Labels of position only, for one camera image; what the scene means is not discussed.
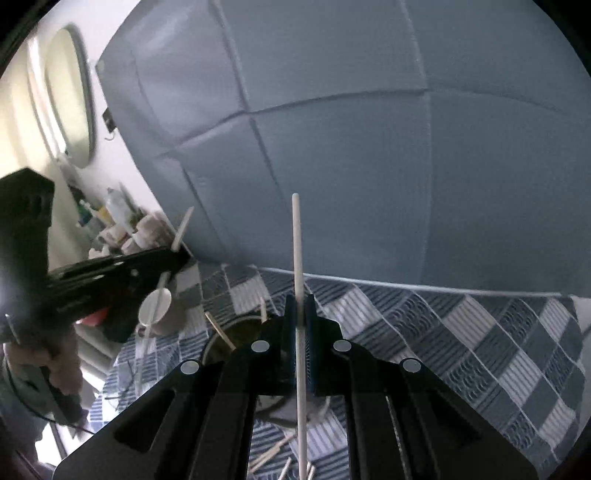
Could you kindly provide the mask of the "left hand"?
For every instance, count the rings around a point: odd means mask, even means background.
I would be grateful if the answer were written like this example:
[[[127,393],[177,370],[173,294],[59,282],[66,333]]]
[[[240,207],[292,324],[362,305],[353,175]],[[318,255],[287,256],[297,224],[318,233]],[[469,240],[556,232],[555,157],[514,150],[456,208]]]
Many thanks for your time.
[[[78,355],[77,335],[69,327],[54,345],[52,353],[44,347],[26,347],[14,342],[3,345],[11,371],[24,379],[24,367],[46,367],[49,383],[64,395],[76,395],[82,390],[83,377]]]

